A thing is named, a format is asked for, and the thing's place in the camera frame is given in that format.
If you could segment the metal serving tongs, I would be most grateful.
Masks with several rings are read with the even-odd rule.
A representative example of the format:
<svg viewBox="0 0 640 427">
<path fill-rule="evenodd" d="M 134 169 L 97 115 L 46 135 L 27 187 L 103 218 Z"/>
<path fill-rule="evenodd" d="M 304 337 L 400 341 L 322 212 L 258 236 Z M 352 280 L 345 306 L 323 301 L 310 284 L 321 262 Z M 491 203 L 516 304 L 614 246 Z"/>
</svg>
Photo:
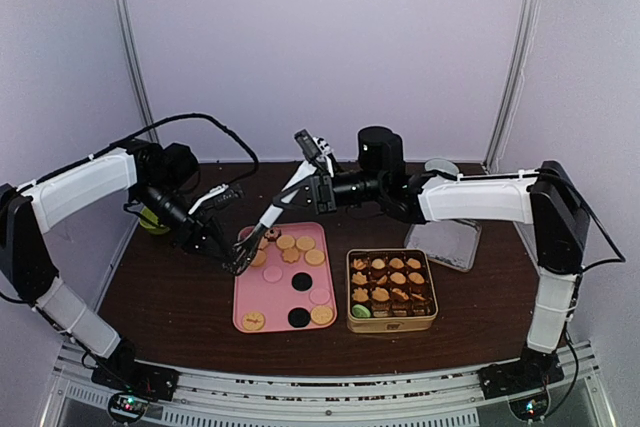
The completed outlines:
<svg viewBox="0 0 640 427">
<path fill-rule="evenodd" d="M 311 165 L 308 161 L 303 161 L 300 166 L 297 168 L 293 176 L 289 179 L 289 181 L 285 184 L 285 186 L 281 189 L 283 190 L 285 187 L 289 187 L 295 182 L 304 179 L 305 177 L 311 176 L 317 172 L 317 168 Z M 224 267 L 223 269 L 231 273 L 235 276 L 239 276 L 244 273 L 248 267 L 250 266 L 252 260 L 254 259 L 257 251 L 259 250 L 260 241 L 264 238 L 264 234 L 267 230 L 274 226 L 280 215 L 284 212 L 283 209 L 277 208 L 273 206 L 273 198 L 272 202 L 263 215 L 260 217 L 259 221 L 253 227 L 251 232 L 247 237 L 243 240 L 237 242 L 233 247 L 237 252 L 237 266 L 236 267 Z"/>
</svg>

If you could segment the pink sandwich cookie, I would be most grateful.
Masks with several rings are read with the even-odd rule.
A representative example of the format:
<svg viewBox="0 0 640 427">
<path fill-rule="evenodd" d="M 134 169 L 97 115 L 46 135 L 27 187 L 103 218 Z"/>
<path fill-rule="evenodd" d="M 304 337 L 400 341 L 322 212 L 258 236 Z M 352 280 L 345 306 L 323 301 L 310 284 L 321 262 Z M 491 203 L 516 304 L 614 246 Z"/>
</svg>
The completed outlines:
<svg viewBox="0 0 640 427">
<path fill-rule="evenodd" d="M 263 278 L 267 283 L 278 283 L 283 277 L 283 271 L 280 267 L 271 266 L 263 271 Z"/>
<path fill-rule="evenodd" d="M 309 300 L 314 305 L 325 305 L 331 301 L 331 293 L 325 288 L 314 288 L 309 293 Z"/>
</svg>

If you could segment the brown leaf cookie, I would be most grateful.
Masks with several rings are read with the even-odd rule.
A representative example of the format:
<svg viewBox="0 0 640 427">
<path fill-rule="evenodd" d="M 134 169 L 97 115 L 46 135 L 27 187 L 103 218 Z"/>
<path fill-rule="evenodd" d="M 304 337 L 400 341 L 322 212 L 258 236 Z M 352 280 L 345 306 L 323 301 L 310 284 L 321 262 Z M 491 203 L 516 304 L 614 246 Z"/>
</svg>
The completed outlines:
<svg viewBox="0 0 640 427">
<path fill-rule="evenodd" d="M 363 259 L 354 259 L 352 262 L 352 268 L 356 271 L 363 271 L 367 268 L 367 263 Z"/>
</svg>

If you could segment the leaf cookie second row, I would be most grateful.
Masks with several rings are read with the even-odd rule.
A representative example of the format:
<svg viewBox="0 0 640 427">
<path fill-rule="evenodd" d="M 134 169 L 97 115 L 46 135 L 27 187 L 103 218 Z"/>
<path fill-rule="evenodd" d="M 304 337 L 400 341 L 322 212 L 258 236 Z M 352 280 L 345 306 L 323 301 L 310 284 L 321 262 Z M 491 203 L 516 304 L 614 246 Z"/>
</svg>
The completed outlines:
<svg viewBox="0 0 640 427">
<path fill-rule="evenodd" d="M 368 279 L 362 272 L 356 272 L 351 277 L 351 283 L 357 286 L 364 286 L 368 283 Z"/>
</svg>

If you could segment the green sandwich cookie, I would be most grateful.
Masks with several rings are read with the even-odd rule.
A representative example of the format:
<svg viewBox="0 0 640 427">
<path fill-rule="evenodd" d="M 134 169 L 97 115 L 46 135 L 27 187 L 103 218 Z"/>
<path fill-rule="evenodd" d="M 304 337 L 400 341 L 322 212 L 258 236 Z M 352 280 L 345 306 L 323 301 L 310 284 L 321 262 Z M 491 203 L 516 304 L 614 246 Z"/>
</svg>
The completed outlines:
<svg viewBox="0 0 640 427">
<path fill-rule="evenodd" d="M 357 319 L 368 319 L 372 316 L 372 313 L 365 305 L 354 304 L 351 307 L 351 315 Z"/>
</svg>

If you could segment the star butter cookie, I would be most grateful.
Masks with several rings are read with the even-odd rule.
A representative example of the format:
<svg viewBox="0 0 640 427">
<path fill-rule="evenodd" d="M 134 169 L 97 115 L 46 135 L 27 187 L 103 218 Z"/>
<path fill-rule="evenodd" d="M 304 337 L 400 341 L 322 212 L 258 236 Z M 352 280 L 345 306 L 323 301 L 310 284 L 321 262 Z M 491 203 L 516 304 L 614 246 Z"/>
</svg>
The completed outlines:
<svg viewBox="0 0 640 427">
<path fill-rule="evenodd" d="M 409 295 L 400 288 L 392 288 L 391 289 L 391 298 L 394 301 L 406 302 L 409 300 Z"/>
</svg>

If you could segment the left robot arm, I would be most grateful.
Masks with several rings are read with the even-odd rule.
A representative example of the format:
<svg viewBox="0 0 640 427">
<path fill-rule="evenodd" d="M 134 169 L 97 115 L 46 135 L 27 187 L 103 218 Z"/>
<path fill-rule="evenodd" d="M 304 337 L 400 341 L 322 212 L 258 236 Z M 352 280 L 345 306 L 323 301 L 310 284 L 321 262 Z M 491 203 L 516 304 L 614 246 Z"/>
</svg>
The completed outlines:
<svg viewBox="0 0 640 427">
<path fill-rule="evenodd" d="M 133 361 L 133 349 L 120 334 L 63 281 L 45 237 L 63 235 L 79 215 L 89 223 L 82 239 L 90 243 L 112 224 L 96 203 L 124 194 L 149 208 L 185 251 L 228 261 L 230 244 L 204 205 L 230 188 L 222 184 L 187 204 L 180 189 L 198 171 L 189 147 L 132 138 L 19 188 L 1 187 L 1 272 L 16 293 L 13 302 L 37 311 L 105 362 L 106 376 L 123 391 L 143 383 L 142 366 Z"/>
</svg>

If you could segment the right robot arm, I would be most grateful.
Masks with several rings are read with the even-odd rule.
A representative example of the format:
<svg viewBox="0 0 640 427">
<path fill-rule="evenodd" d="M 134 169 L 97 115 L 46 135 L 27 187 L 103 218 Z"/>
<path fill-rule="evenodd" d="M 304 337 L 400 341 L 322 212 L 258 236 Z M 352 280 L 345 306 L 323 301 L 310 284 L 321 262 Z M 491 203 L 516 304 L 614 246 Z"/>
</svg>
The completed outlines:
<svg viewBox="0 0 640 427">
<path fill-rule="evenodd" d="M 301 130 L 294 136 L 305 157 L 274 197 L 260 222 L 270 226 L 308 190 L 316 213 L 375 202 L 389 217 L 408 224 L 493 220 L 531 225 L 541 270 L 532 324 L 512 377 L 535 387 L 551 371 L 582 274 L 589 214 L 563 167 L 546 161 L 515 174 L 465 176 L 454 166 L 406 171 L 402 138 L 382 126 L 358 132 L 358 170 L 343 172 L 329 146 Z"/>
</svg>

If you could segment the beige round biscuit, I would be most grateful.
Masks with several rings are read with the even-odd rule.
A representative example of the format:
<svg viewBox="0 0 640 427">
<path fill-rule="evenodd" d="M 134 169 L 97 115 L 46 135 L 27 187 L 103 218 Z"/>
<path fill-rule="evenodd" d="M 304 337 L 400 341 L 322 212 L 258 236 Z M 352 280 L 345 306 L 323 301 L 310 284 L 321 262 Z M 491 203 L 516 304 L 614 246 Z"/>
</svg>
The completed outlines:
<svg viewBox="0 0 640 427">
<path fill-rule="evenodd" d="M 254 259 L 251 262 L 252 267 L 260 267 L 265 264 L 267 260 L 267 254 L 263 250 L 258 250 Z"/>
<path fill-rule="evenodd" d="M 281 235 L 276 240 L 276 246 L 282 251 L 292 249 L 296 246 L 296 239 L 288 234 Z"/>
<path fill-rule="evenodd" d="M 313 250 L 315 246 L 316 242 L 310 236 L 301 236 L 296 239 L 296 248 L 302 252 Z"/>
<path fill-rule="evenodd" d="M 326 255 L 318 249 L 311 249 L 305 252 L 305 261 L 310 266 L 320 266 L 326 260 Z"/>
</svg>

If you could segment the beige round biscuit top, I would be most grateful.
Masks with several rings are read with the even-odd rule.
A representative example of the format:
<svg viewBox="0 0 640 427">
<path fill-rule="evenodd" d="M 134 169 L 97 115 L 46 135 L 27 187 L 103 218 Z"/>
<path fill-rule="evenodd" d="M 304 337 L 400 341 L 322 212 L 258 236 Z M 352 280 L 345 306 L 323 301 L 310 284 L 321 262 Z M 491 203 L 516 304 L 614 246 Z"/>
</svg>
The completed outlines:
<svg viewBox="0 0 640 427">
<path fill-rule="evenodd" d="M 292 249 L 296 246 L 296 239 L 288 234 L 281 235 L 276 240 L 276 246 L 282 251 Z"/>
</svg>

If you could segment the chocolate sprinkle donut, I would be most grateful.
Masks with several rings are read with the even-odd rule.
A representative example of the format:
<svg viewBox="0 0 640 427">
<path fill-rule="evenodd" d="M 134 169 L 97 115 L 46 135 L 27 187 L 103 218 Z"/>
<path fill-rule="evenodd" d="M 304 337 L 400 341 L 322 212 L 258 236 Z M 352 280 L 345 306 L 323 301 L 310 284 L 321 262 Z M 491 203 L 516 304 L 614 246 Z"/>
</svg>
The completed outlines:
<svg viewBox="0 0 640 427">
<path fill-rule="evenodd" d="M 264 237 L 268 242 L 276 242 L 281 237 L 281 235 L 282 232 L 279 228 L 272 227 L 265 232 Z"/>
</svg>

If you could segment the beige round biscuit left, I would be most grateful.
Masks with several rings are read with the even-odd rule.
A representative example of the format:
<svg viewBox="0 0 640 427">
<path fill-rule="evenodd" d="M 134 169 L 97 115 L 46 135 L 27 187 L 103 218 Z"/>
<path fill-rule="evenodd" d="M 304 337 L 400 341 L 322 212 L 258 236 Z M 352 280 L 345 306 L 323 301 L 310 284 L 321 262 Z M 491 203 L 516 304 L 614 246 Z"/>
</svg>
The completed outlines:
<svg viewBox="0 0 640 427">
<path fill-rule="evenodd" d="M 267 254 L 263 250 L 258 250 L 254 259 L 251 262 L 252 267 L 260 267 L 265 264 L 267 260 Z"/>
</svg>

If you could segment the green plastic bowl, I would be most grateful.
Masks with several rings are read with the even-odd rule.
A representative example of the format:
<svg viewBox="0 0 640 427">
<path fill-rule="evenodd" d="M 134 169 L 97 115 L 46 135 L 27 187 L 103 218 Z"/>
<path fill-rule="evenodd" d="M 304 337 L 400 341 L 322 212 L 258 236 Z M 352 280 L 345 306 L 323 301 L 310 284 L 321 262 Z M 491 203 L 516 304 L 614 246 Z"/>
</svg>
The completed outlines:
<svg viewBox="0 0 640 427">
<path fill-rule="evenodd" d="M 164 225 L 156 214 L 148 207 L 144 207 L 140 212 L 140 226 L 152 235 L 164 235 L 170 231 L 170 228 Z"/>
</svg>

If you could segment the beige leaf cookie under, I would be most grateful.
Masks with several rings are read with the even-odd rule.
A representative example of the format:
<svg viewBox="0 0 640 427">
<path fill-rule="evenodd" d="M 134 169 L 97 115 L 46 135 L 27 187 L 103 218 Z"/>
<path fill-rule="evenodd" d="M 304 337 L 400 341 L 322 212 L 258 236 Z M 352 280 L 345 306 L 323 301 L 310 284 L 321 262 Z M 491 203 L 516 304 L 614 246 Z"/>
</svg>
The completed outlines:
<svg viewBox="0 0 640 427">
<path fill-rule="evenodd" d="M 288 264 L 294 264 L 299 261 L 300 251 L 296 247 L 291 247 L 282 251 L 282 260 Z"/>
</svg>

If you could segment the black sandwich cookie upper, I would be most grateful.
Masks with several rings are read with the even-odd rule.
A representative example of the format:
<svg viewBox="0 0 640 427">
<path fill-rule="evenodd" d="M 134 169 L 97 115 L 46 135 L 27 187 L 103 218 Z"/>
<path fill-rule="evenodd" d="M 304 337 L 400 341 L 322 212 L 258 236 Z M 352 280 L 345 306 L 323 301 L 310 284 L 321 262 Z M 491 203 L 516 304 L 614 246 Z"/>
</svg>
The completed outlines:
<svg viewBox="0 0 640 427">
<path fill-rule="evenodd" d="M 291 285 L 296 291 L 305 292 L 312 287 L 313 279 L 308 273 L 299 272 L 292 277 Z"/>
</svg>

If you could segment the black sandwich cookie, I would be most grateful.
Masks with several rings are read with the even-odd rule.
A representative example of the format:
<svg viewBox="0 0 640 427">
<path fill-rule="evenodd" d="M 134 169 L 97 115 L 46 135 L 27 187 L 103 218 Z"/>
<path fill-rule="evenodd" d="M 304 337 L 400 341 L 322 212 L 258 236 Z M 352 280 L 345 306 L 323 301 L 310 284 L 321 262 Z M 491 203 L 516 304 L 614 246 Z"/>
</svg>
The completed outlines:
<svg viewBox="0 0 640 427">
<path fill-rule="evenodd" d="M 287 319 L 291 327 L 304 328 L 309 325 L 311 315 L 305 308 L 296 307 L 289 311 Z"/>
<path fill-rule="evenodd" d="M 296 291 L 305 292 L 312 287 L 313 279 L 308 273 L 299 272 L 292 277 L 291 285 Z"/>
</svg>

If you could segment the pink plastic tray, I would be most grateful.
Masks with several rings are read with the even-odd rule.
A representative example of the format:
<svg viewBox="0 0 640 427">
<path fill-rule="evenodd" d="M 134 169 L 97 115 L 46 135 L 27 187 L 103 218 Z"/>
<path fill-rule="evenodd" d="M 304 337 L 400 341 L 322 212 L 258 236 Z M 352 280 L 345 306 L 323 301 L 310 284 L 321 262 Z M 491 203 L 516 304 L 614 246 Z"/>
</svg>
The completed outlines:
<svg viewBox="0 0 640 427">
<path fill-rule="evenodd" d="M 295 239 L 301 236 L 310 236 L 315 242 L 314 249 L 321 250 L 326 255 L 325 262 L 320 266 L 310 266 L 305 261 L 305 252 L 300 251 L 298 262 L 288 264 L 282 260 L 282 250 L 276 246 L 276 242 L 266 242 L 263 251 L 267 254 L 267 260 L 260 267 L 249 267 L 243 274 L 235 279 L 233 299 L 233 323 L 237 330 L 244 334 L 264 334 L 285 331 L 314 330 L 327 328 L 337 318 L 337 306 L 333 287 L 331 267 L 328 258 L 328 249 L 323 227 L 315 222 L 303 222 L 283 224 L 277 226 L 282 235 L 288 234 Z M 282 279 L 275 284 L 267 283 L 263 278 L 263 271 L 271 266 L 280 267 L 283 271 Z M 305 291 L 296 291 L 291 285 L 292 277 L 299 272 L 308 273 L 313 279 L 312 287 Z M 334 310 L 333 322 L 329 325 L 316 325 L 310 321 L 304 328 L 293 328 L 288 322 L 288 313 L 296 307 L 302 307 L 311 312 L 315 307 L 309 300 L 309 293 L 314 288 L 325 288 L 331 293 L 331 301 L 328 304 Z M 266 323 L 262 330 L 246 332 L 241 327 L 241 318 L 251 311 L 262 312 L 266 317 Z"/>
</svg>

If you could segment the biscuit with pink stick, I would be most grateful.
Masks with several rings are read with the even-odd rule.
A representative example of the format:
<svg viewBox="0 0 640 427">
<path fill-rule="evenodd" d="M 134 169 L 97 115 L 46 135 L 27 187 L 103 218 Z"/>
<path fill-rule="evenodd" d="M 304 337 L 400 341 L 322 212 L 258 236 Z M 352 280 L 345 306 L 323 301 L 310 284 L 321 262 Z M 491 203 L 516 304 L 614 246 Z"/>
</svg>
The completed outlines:
<svg viewBox="0 0 640 427">
<path fill-rule="evenodd" d="M 262 312 L 251 311 L 241 318 L 241 327 L 246 332 L 260 331 L 264 328 L 266 317 Z"/>
</svg>

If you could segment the black sandwich cookie lower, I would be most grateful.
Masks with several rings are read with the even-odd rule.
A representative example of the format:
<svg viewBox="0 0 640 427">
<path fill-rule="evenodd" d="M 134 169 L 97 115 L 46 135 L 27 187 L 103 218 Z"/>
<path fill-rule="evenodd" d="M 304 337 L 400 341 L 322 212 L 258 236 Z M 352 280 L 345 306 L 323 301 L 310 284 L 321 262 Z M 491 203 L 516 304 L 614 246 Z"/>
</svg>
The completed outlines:
<svg viewBox="0 0 640 427">
<path fill-rule="evenodd" d="M 289 311 L 287 319 L 291 327 L 304 328 L 309 325 L 311 315 L 305 308 L 296 307 Z"/>
</svg>

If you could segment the beige round biscuit corner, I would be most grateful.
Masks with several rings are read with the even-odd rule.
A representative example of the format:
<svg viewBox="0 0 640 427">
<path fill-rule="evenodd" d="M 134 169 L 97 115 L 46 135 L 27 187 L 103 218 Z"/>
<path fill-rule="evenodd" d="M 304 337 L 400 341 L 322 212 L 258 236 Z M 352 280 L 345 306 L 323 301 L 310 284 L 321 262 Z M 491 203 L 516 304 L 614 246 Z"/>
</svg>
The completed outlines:
<svg viewBox="0 0 640 427">
<path fill-rule="evenodd" d="M 334 310 L 328 305 L 316 305 L 310 312 L 311 321 L 320 326 L 329 325 L 334 319 Z"/>
</svg>

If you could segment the gold cookie tin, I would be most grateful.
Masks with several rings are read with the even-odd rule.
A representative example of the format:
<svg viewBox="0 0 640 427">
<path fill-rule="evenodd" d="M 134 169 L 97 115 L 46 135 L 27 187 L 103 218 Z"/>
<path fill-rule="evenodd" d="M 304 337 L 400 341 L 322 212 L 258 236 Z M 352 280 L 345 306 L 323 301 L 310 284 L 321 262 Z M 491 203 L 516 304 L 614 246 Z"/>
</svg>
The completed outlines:
<svg viewBox="0 0 640 427">
<path fill-rule="evenodd" d="M 439 307 L 429 261 L 417 249 L 352 249 L 346 256 L 347 326 L 357 334 L 420 332 Z"/>
</svg>

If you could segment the pale ceramic bowl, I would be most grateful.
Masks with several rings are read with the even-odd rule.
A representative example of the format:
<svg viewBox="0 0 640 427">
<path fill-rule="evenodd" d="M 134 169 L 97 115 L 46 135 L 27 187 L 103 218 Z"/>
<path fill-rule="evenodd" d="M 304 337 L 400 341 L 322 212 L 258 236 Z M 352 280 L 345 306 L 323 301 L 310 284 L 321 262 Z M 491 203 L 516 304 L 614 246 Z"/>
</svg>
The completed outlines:
<svg viewBox="0 0 640 427">
<path fill-rule="evenodd" d="M 449 175 L 457 176 L 459 174 L 458 166 L 444 158 L 432 158 L 425 162 L 424 170 L 428 171 L 439 171 L 444 172 Z"/>
</svg>

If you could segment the silver tin lid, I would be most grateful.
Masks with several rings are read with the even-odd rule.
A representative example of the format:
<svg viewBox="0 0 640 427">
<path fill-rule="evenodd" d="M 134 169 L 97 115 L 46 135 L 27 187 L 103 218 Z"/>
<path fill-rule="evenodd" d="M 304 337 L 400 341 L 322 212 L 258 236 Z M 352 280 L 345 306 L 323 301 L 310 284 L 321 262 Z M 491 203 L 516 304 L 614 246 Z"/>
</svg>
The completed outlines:
<svg viewBox="0 0 640 427">
<path fill-rule="evenodd" d="M 468 219 L 412 225 L 404 247 L 422 251 L 429 261 L 467 273 L 474 266 L 481 233 L 480 223 Z"/>
</svg>

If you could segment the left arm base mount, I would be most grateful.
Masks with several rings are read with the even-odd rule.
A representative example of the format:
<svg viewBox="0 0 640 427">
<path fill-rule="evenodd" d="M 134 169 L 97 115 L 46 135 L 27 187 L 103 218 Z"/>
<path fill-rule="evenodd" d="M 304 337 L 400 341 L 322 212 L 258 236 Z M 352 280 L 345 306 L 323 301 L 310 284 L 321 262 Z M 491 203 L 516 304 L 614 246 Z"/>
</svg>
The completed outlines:
<svg viewBox="0 0 640 427">
<path fill-rule="evenodd" d="M 136 363 L 125 375 L 97 367 L 92 375 L 94 384 L 114 390 L 107 401 L 107 413 L 120 424 L 140 421 L 158 401 L 171 401 L 179 380 L 179 373 L 170 368 Z"/>
</svg>

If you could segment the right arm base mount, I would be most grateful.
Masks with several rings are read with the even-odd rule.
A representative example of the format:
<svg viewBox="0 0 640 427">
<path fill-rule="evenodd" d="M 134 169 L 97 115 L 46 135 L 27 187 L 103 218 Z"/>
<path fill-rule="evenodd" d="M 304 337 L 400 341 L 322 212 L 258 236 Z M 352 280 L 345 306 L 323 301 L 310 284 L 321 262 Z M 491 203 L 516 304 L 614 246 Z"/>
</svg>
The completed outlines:
<svg viewBox="0 0 640 427">
<path fill-rule="evenodd" d="M 506 398 L 516 419 L 533 423 L 551 411 L 549 387 L 562 381 L 564 372 L 559 365 L 543 370 L 513 361 L 481 368 L 478 379 L 486 400 Z"/>
</svg>

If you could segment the right aluminium frame post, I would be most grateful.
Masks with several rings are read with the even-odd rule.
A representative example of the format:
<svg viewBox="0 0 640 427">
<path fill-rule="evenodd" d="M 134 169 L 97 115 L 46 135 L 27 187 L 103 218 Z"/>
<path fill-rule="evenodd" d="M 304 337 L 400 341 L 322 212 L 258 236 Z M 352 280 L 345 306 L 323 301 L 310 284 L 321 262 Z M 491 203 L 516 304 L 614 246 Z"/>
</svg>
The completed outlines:
<svg viewBox="0 0 640 427">
<path fill-rule="evenodd" d="M 535 35 L 539 5 L 540 0 L 521 0 L 511 60 L 501 95 L 498 115 L 483 162 L 485 170 L 490 173 L 495 173 L 499 170 L 499 164 L 504 156 L 513 128 L 525 82 L 527 57 Z"/>
</svg>

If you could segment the aluminium frame post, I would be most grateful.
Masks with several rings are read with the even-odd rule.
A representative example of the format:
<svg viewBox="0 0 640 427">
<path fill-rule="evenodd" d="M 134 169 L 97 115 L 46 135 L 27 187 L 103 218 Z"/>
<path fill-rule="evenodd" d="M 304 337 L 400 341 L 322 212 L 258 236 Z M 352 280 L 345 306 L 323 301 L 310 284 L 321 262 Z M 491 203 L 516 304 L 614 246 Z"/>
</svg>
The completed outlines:
<svg viewBox="0 0 640 427">
<path fill-rule="evenodd" d="M 539 5 L 540 0 L 521 0 L 511 60 L 501 95 L 498 115 L 483 162 L 485 170 L 490 173 L 495 173 L 499 170 L 499 164 L 504 156 L 513 128 L 525 82 L 527 57 L 535 35 Z"/>
<path fill-rule="evenodd" d="M 136 46 L 134 28 L 129 9 L 129 2 L 128 0 L 113 1 L 118 19 L 120 35 L 124 47 L 126 68 L 133 89 L 136 105 L 143 126 L 150 128 L 146 135 L 151 141 L 158 142 L 159 136 L 157 128 L 152 126 L 155 120 L 150 107 L 138 49 Z"/>
</svg>

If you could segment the left aluminium frame post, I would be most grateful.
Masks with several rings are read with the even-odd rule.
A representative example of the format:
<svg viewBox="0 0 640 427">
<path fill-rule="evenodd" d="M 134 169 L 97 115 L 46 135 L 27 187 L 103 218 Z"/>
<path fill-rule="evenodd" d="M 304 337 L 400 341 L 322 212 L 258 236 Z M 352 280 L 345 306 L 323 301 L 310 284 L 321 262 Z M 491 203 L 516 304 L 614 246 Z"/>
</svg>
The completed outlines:
<svg viewBox="0 0 640 427">
<path fill-rule="evenodd" d="M 152 126 L 155 120 L 150 107 L 138 49 L 136 46 L 134 28 L 129 9 L 129 2 L 128 0 L 113 1 L 118 19 L 120 35 L 124 47 L 126 68 L 133 89 L 136 105 L 143 126 L 150 128 L 146 135 L 151 141 L 158 142 L 159 136 L 157 128 Z"/>
</svg>

